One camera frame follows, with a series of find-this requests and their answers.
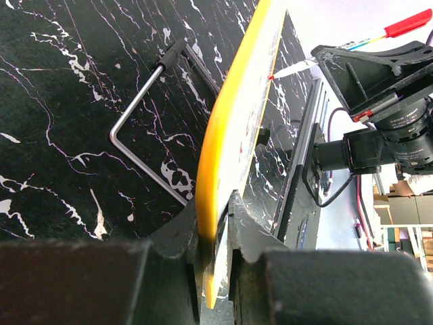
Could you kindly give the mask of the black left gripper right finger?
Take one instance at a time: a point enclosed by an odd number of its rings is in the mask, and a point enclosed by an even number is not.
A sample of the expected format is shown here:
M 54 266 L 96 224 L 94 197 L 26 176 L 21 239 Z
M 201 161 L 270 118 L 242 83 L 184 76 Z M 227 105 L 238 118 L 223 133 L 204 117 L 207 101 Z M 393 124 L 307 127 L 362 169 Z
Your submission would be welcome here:
M 289 248 L 266 231 L 249 214 L 244 201 L 237 190 L 234 190 L 228 204 L 228 239 L 231 249 L 239 250 L 243 260 L 248 263 L 258 261 L 268 250 Z

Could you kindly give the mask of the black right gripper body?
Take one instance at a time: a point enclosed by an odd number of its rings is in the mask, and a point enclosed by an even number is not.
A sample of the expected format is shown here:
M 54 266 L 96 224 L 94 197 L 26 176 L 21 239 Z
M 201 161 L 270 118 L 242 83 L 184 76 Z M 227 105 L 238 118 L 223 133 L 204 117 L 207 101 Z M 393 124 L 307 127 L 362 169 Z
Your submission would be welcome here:
M 410 175 L 432 174 L 432 101 L 399 101 L 390 96 L 371 109 L 371 122 L 383 137 L 379 165 L 396 163 Z

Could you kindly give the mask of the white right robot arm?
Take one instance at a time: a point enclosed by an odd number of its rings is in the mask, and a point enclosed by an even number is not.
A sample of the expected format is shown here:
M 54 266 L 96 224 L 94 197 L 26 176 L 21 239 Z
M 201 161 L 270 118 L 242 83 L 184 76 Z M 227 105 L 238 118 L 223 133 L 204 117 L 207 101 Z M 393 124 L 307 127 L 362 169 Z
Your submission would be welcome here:
M 432 173 L 432 47 L 413 41 L 382 52 L 319 45 L 313 57 L 355 123 L 371 123 L 340 141 L 319 144 L 323 171 L 374 173 L 396 163 L 404 173 Z

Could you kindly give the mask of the yellow-framed whiteboard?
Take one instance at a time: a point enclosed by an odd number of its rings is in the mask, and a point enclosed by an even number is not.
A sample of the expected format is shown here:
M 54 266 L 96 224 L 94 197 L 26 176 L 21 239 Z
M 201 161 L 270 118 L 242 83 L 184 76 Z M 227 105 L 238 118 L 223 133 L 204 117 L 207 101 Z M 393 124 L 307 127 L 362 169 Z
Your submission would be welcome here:
M 243 194 L 246 187 L 285 16 L 284 1 L 258 2 L 206 127 L 195 208 L 209 309 L 215 306 L 222 279 L 216 250 L 219 222 L 232 192 Z

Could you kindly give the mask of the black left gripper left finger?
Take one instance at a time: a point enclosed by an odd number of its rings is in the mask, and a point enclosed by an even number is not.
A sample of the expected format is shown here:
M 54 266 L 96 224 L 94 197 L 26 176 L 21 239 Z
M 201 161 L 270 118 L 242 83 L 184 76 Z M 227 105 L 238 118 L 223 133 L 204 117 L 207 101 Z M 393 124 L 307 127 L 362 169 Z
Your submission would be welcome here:
M 191 199 L 182 211 L 150 237 L 156 252 L 165 258 L 179 258 L 198 252 L 196 202 Z

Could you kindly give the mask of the red-capped whiteboard marker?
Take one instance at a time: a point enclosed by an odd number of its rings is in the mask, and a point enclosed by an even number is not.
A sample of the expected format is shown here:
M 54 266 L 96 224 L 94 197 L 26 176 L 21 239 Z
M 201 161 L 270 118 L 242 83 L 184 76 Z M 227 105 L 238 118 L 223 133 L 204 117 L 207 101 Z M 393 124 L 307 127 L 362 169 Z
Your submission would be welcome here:
M 401 35 L 412 32 L 413 30 L 424 27 L 429 21 L 432 19 L 432 8 L 426 9 L 418 14 L 405 18 L 399 22 L 391 24 L 387 27 L 384 27 L 373 34 L 371 37 L 367 37 L 365 39 L 361 39 L 359 41 L 349 41 L 343 45 L 337 46 L 337 49 L 344 49 L 348 51 L 354 51 L 359 49 L 365 45 L 369 45 L 371 43 L 375 43 L 377 41 L 381 41 L 387 38 L 397 38 Z M 295 64 L 282 68 L 277 72 L 271 74 L 268 79 L 280 79 L 292 74 L 296 74 L 298 72 L 302 72 L 304 70 L 308 70 L 314 66 L 318 65 L 317 59 L 312 56 L 310 58 L 301 60 Z

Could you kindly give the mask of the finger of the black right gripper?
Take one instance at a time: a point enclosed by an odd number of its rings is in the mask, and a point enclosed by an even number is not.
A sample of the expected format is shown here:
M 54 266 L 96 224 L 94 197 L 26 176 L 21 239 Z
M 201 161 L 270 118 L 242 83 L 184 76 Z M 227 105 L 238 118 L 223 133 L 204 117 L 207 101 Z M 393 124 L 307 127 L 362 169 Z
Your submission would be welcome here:
M 311 55 L 355 122 L 378 122 L 432 93 L 432 47 L 419 41 L 376 53 L 319 45 Z

